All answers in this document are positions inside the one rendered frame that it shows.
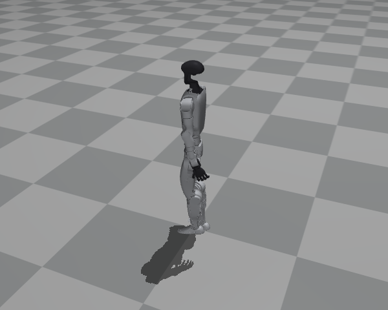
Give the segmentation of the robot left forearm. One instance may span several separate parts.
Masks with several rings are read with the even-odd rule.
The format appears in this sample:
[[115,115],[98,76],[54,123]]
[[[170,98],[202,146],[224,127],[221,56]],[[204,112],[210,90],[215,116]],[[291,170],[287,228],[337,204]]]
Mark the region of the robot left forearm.
[[194,141],[192,135],[189,132],[184,132],[182,134],[182,139],[184,140],[184,146],[186,148],[186,152],[188,154],[187,157],[191,163],[191,166],[192,167],[199,166],[199,164],[197,162],[197,153],[196,153],[196,149],[195,149],[195,141]]

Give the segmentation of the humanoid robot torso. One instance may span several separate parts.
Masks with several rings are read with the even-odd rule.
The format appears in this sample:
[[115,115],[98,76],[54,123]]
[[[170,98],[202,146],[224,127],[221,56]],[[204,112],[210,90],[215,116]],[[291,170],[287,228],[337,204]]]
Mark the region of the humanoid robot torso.
[[[181,98],[181,101],[182,101],[185,97],[193,97],[193,102],[195,105],[193,110],[193,130],[194,130],[193,139],[195,141],[195,149],[197,154],[199,155],[199,158],[202,156],[202,152],[203,152],[203,144],[200,138],[200,133],[204,128],[204,122],[205,122],[205,116],[206,116],[206,90],[204,89],[204,87],[202,86],[200,87],[203,89],[203,91],[200,94],[192,93],[192,88],[188,88],[189,92],[187,92],[188,90],[187,89]],[[182,113],[181,113],[181,120],[182,120]],[[186,128],[182,121],[182,130],[184,129]],[[186,148],[185,148],[185,151],[186,151]],[[186,155],[188,155],[187,152],[186,152]]]

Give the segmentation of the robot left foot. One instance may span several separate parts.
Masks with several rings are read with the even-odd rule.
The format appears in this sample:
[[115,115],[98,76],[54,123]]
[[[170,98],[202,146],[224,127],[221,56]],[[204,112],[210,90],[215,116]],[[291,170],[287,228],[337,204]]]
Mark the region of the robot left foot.
[[192,228],[191,225],[187,227],[179,228],[177,232],[182,234],[203,234],[204,233],[204,228],[201,225],[198,225],[197,229],[195,228],[196,230],[191,228]]

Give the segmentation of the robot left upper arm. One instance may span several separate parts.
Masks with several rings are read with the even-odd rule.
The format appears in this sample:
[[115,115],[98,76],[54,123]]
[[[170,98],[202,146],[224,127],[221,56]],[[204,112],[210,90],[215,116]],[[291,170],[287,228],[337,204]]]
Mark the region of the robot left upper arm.
[[182,121],[186,129],[181,132],[181,137],[184,132],[189,132],[192,137],[194,135],[193,130],[193,110],[194,110],[193,97],[185,97],[180,102],[180,111],[182,113]]

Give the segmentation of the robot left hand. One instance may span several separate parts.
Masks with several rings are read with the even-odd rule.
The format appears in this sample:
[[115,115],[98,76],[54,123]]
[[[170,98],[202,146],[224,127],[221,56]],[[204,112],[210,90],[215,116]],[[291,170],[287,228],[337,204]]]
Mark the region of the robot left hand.
[[[199,166],[196,166],[196,167],[192,167],[192,169],[193,169],[193,175],[192,175],[192,178],[194,179],[195,177],[197,177],[197,181],[204,181],[204,180],[206,180],[207,178],[209,178],[210,176],[208,176],[207,174],[206,174],[206,172],[204,171],[204,169],[203,168],[201,168],[200,166],[201,166],[201,164],[200,164],[200,161],[199,161],[199,159],[197,158],[197,162],[198,162],[198,164],[199,164]],[[190,165],[191,165],[191,163],[190,163]],[[202,178],[203,177],[203,178]]]

